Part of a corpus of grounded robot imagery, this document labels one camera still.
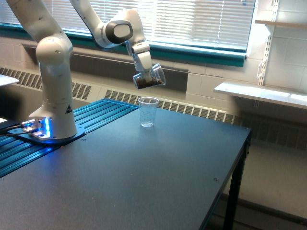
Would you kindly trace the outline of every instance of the shelf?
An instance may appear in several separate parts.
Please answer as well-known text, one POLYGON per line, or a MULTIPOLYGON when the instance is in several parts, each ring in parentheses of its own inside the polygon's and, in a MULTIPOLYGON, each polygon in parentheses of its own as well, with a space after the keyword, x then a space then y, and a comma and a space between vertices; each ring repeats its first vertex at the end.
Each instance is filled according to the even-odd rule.
POLYGON ((224 81, 214 91, 257 101, 307 109, 307 94, 293 91, 233 81, 224 81))
POLYGON ((0 86, 18 83, 16 78, 11 78, 0 74, 0 86))
POLYGON ((297 29, 307 29, 307 24, 299 24, 299 23, 282 23, 282 22, 271 22, 265 20, 256 20, 256 24, 264 24, 264 25, 274 25, 280 27, 290 27, 290 28, 297 28, 297 29))

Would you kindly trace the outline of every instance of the teal window frame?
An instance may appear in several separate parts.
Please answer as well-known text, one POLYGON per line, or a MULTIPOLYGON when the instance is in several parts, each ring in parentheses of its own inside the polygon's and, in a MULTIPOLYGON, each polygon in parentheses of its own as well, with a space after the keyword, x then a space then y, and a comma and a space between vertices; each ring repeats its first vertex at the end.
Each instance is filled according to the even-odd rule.
MULTIPOLYGON (((1 34, 8 37, 29 39, 30 35, 21 25, 0 23, 1 34)), ((96 47, 92 36, 86 33, 65 31, 73 46, 85 48, 96 47)), ((151 56, 154 59, 168 60, 173 62, 188 62, 190 64, 213 63, 219 65, 243 67, 246 59, 246 52, 234 52, 229 50, 193 48, 176 45, 157 45, 150 44, 151 56)), ((126 46, 120 45, 110 52, 127 54, 126 46)))

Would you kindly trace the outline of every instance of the window blinds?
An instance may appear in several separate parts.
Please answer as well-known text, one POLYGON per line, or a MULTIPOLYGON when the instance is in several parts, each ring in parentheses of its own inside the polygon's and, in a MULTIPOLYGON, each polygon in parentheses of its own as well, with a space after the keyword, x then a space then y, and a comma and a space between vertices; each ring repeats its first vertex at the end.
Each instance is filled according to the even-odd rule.
MULTIPOLYGON (((6 0, 0 21, 18 23, 6 0)), ((44 0, 64 30, 89 33, 69 0, 44 0)), ((246 50, 255 0, 91 0, 102 21, 121 9, 138 10, 148 41, 246 50)))

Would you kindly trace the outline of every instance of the clear plastic cup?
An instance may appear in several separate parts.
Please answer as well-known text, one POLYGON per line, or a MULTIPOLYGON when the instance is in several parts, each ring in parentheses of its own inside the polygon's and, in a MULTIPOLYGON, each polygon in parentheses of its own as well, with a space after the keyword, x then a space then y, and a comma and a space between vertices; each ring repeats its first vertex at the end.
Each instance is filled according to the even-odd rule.
POLYGON ((154 125, 154 118, 159 100, 154 97, 141 97, 138 101, 141 126, 152 127, 154 125))
POLYGON ((133 76, 133 82, 138 89, 165 85, 165 75, 159 63, 153 65, 148 72, 140 72, 133 76))

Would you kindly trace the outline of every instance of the blue led light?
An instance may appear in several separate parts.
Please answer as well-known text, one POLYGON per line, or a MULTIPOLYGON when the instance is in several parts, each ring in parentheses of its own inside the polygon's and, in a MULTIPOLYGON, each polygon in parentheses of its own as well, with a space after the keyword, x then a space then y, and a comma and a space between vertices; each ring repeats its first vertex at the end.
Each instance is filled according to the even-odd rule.
POLYGON ((45 122, 46 137, 50 137, 49 119, 46 117, 44 122, 45 122))

